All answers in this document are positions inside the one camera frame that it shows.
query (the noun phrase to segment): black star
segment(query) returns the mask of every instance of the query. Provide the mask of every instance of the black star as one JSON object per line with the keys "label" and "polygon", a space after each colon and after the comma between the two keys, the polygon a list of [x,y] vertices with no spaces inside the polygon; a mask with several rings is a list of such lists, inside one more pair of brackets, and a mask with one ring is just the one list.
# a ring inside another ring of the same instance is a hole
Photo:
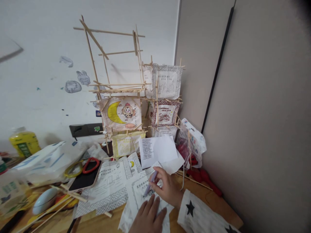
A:
{"label": "black star", "polygon": [[190,201],[190,203],[188,205],[186,205],[187,208],[188,208],[188,213],[187,215],[190,213],[191,216],[193,217],[193,209],[194,209],[194,206],[192,205],[192,202]]}
{"label": "black star", "polygon": [[229,229],[225,228],[228,233],[237,233],[234,229],[229,225]]}

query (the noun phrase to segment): wooden desk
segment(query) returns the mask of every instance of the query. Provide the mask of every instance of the wooden desk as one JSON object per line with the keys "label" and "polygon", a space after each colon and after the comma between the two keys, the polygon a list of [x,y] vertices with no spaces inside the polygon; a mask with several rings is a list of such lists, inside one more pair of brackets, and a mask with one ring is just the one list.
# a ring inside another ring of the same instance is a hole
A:
{"label": "wooden desk", "polygon": [[[179,184],[180,188],[182,186],[182,177],[178,175],[172,175],[174,180]],[[206,203],[213,211],[220,214],[228,223],[235,226],[237,229],[243,226],[242,220],[239,216],[233,211],[233,209],[226,203],[223,198],[218,197],[213,191],[200,186],[188,179],[185,178],[184,189],[188,189],[191,193],[195,194],[200,198],[204,203]],[[106,215],[96,216],[96,211],[88,213],[76,221],[75,228],[77,233],[89,233],[89,232],[121,232],[118,230],[120,218],[123,212],[125,204],[112,210],[112,218],[107,217]],[[72,212],[73,210],[67,210],[64,212],[59,212],[54,216],[50,221],[44,224],[41,228],[38,229],[38,233],[66,233],[71,221],[72,221]],[[18,229],[21,229],[26,225],[29,217],[31,216],[31,210],[29,210],[19,224],[15,227],[12,232],[17,232]],[[171,232],[185,232],[183,228],[178,225],[178,211],[173,209],[169,215],[170,218],[170,229]]]}

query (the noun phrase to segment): purple pen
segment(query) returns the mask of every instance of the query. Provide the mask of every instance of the purple pen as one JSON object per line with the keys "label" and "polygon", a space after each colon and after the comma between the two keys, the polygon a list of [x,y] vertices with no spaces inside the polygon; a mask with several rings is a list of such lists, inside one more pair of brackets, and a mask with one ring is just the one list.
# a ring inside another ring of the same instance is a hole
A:
{"label": "purple pen", "polygon": [[[155,172],[153,173],[153,175],[152,175],[152,178],[151,178],[150,182],[154,182],[154,180],[155,180],[155,178],[156,178],[156,175],[157,175],[157,174],[158,174],[158,172],[157,172],[157,171],[155,171]],[[146,197],[146,196],[147,196],[147,194],[148,194],[149,190],[150,190],[150,184],[148,184],[148,186],[147,186],[147,189],[146,189],[146,191],[145,191],[145,193],[144,193],[144,197]]]}

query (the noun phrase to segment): yellow crescent moon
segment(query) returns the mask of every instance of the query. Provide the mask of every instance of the yellow crescent moon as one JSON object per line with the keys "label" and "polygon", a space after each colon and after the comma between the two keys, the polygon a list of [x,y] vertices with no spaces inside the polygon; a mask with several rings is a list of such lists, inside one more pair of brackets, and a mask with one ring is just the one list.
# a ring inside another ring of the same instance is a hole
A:
{"label": "yellow crescent moon", "polygon": [[126,124],[126,122],[121,121],[120,117],[117,114],[117,107],[121,101],[115,102],[108,107],[107,113],[111,121],[119,124]]}

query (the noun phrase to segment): white sleeve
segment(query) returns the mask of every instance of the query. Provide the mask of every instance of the white sleeve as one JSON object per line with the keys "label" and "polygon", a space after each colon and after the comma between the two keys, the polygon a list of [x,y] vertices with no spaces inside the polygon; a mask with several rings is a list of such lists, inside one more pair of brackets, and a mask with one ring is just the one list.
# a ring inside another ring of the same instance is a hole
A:
{"label": "white sleeve", "polygon": [[178,224],[187,232],[238,233],[239,231],[186,189],[180,205]]}

